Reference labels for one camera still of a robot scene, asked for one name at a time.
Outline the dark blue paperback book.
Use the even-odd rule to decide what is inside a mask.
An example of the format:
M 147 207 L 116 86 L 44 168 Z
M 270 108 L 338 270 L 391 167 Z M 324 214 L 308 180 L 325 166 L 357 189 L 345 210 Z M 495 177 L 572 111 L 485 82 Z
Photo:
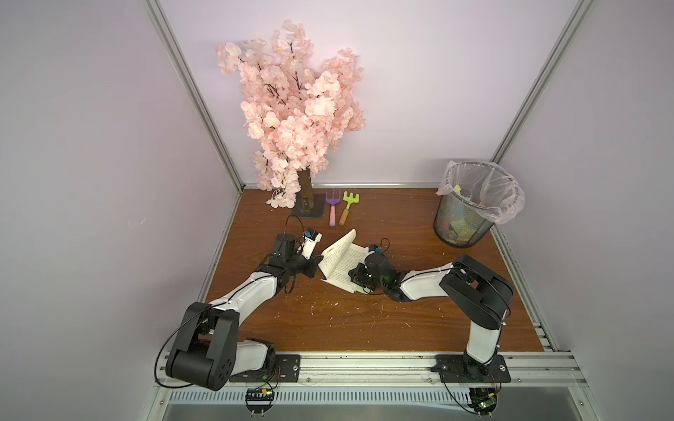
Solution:
M 369 253 L 366 247 L 354 243 L 356 230 L 352 229 L 340 240 L 323 251 L 319 269 L 323 273 L 321 280 L 349 293 L 365 294 L 363 287 L 351 281 L 349 271 L 356 268 Z

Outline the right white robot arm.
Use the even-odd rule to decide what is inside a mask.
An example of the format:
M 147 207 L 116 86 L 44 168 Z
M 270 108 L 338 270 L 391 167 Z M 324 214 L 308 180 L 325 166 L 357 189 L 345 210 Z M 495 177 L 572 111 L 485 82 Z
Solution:
M 398 303 L 449 298 L 470 319 L 461 356 L 439 354 L 433 372 L 444 382 L 507 383 L 512 377 L 498 353 L 505 320 L 511 313 L 510 282 L 468 255 L 439 268 L 398 272 L 381 252 L 372 252 L 349 270 L 351 282 L 367 292 L 380 289 Z

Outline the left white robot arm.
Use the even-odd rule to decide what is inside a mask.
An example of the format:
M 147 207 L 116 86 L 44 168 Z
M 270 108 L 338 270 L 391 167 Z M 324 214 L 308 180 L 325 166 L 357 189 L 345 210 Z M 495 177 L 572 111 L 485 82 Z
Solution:
M 308 229 L 301 238 L 281 233 L 245 282 L 210 303 L 195 302 L 184 312 L 164 366 L 168 377 L 213 391 L 231 377 L 268 382 L 276 370 L 276 349 L 263 340 L 238 341 L 242 323 L 280 292 L 289 293 L 297 275 L 312 278 L 323 256 L 314 252 L 322 234 Z

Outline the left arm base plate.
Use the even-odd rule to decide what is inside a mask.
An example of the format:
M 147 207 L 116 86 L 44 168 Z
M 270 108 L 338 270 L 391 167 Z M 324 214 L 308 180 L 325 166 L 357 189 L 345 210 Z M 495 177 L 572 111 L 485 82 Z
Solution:
M 276 354 L 268 358 L 262 368 L 232 375 L 228 382 L 296 383 L 300 374 L 300 354 Z

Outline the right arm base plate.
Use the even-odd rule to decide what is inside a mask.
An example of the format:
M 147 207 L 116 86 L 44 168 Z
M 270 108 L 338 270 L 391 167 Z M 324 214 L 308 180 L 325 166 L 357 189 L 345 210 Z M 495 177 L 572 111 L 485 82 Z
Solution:
M 475 361 L 464 354 L 437 354 L 432 373 L 440 375 L 442 382 L 456 383 L 509 383 L 512 382 L 503 355 L 496 354 L 488 363 Z

